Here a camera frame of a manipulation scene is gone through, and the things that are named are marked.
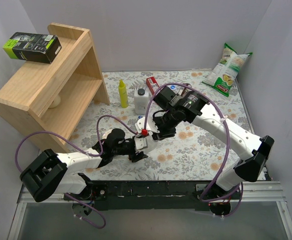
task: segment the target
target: black box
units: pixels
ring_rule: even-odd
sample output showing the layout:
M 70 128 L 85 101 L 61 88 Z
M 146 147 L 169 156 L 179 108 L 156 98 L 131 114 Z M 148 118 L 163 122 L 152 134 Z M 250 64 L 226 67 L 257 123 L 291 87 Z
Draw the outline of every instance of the black box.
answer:
M 61 45 L 54 35 L 15 32 L 2 48 L 11 59 L 50 64 Z

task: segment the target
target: bottle cap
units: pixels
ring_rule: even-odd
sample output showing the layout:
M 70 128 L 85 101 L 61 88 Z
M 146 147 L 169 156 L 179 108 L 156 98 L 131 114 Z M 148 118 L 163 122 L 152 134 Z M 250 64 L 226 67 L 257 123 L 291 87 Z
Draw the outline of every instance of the bottle cap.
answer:
M 140 95 L 140 96 L 145 95 L 145 90 L 142 88 L 138 89 L 138 95 Z
M 122 79 L 119 81 L 119 86 L 120 86 L 121 88 L 125 86 L 125 84 L 124 84 L 124 82 L 123 82 Z

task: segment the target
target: wooden shelf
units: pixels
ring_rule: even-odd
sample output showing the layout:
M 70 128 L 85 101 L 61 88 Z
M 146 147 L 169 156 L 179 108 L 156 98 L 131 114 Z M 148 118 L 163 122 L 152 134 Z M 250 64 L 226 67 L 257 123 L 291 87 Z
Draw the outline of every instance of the wooden shelf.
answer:
M 26 61 L 0 90 L 0 116 L 23 135 L 52 131 L 69 138 L 92 99 L 109 104 L 90 30 L 52 23 L 61 50 L 52 62 Z M 57 97 L 61 103 L 49 108 Z M 68 152 L 64 142 L 49 134 L 30 140 L 42 151 Z
M 69 139 L 101 84 L 100 79 L 74 73 L 59 93 L 60 105 L 49 108 L 41 118 L 47 128 Z

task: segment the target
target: floral tablecloth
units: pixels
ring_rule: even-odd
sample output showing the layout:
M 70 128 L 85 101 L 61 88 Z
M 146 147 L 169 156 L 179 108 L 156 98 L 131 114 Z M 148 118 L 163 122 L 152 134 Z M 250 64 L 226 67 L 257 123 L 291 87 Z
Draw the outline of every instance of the floral tablecloth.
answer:
M 113 115 L 136 130 L 138 115 L 134 112 L 133 95 L 135 88 L 145 88 L 147 77 L 154 76 L 158 84 L 190 83 L 193 88 L 212 99 L 232 121 L 251 131 L 238 89 L 235 85 L 230 96 L 225 97 L 211 87 L 201 83 L 208 71 L 129 71 L 104 72 L 110 105 L 92 102 L 72 134 L 70 140 L 77 146 L 87 149 L 97 142 L 96 122 L 102 115 Z M 119 80 L 126 83 L 129 107 L 122 108 L 118 93 Z M 151 113 L 159 107 L 153 103 Z M 100 121 L 101 136 L 109 128 L 121 128 L 128 136 L 132 134 L 118 121 L 104 118 Z M 189 123 L 177 126 L 175 137 L 167 138 L 158 143 L 158 147 L 148 153 L 148 158 L 137 163 L 129 161 L 128 156 L 117 156 L 114 160 L 99 169 L 87 168 L 84 173 L 92 180 L 212 180 L 219 169 L 225 145 L 207 131 Z M 227 166 L 238 159 L 234 151 L 230 151 Z M 264 180 L 261 173 L 259 180 Z

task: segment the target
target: yellow mustard bottle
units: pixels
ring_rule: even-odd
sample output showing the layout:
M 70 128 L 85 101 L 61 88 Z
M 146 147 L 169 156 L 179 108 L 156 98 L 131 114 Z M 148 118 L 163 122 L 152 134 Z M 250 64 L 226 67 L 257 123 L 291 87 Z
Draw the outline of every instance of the yellow mustard bottle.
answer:
M 128 104 L 126 84 L 123 82 L 122 79 L 119 81 L 118 90 L 119 90 L 119 96 L 120 96 L 120 101 L 121 101 L 121 107 L 122 108 L 128 107 L 129 104 Z

